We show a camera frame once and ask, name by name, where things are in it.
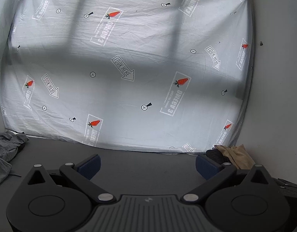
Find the gray mattress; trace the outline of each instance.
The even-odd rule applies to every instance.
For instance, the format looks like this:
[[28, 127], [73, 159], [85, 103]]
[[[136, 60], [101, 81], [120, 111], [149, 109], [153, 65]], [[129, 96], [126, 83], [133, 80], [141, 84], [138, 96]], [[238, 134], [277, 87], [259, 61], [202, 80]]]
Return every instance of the gray mattress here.
[[4, 124], [107, 149], [229, 145], [251, 50], [249, 0], [0, 0]]

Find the ribbed plate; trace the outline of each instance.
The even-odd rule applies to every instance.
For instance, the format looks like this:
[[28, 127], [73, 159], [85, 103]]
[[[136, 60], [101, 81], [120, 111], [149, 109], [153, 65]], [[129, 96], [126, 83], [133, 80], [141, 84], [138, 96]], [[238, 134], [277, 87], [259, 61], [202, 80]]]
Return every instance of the ribbed plate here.
[[77, 232], [218, 232], [196, 205], [175, 195], [123, 195], [118, 203], [99, 206]]

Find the triangular cutout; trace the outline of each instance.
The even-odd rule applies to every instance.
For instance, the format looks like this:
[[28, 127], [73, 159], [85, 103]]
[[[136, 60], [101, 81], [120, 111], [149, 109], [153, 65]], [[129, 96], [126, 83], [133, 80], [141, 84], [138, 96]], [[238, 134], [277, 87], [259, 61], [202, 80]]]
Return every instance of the triangular cutout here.
[[257, 170], [251, 180], [251, 182], [261, 183], [261, 184], [268, 184], [266, 178], [262, 174], [260, 170]]
[[33, 185], [33, 184], [39, 184], [39, 183], [44, 183], [45, 180], [40, 173], [40, 171], [35, 171], [33, 176], [31, 177], [30, 181], [28, 182], [28, 185]]

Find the blue textured pad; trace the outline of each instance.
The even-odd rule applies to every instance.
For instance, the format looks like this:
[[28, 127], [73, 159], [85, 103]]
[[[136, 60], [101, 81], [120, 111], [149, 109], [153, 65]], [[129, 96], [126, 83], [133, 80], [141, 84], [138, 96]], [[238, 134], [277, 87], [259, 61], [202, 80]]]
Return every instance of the blue textured pad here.
[[98, 173], [101, 168], [101, 158], [96, 155], [91, 160], [87, 161], [82, 166], [78, 167], [78, 173], [84, 176], [86, 179], [90, 180], [93, 176]]
[[206, 180], [220, 172], [220, 169], [200, 155], [196, 158], [196, 170]]

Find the tan fabric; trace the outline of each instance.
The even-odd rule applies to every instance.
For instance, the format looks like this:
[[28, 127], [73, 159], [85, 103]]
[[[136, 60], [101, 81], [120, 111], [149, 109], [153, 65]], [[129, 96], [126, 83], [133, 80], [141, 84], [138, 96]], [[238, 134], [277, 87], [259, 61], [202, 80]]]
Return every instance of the tan fabric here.
[[228, 157], [237, 169], [251, 169], [255, 164], [254, 160], [245, 150], [243, 144], [238, 147], [233, 146], [231, 148], [221, 145], [215, 145], [214, 147], [217, 148], [223, 156]]

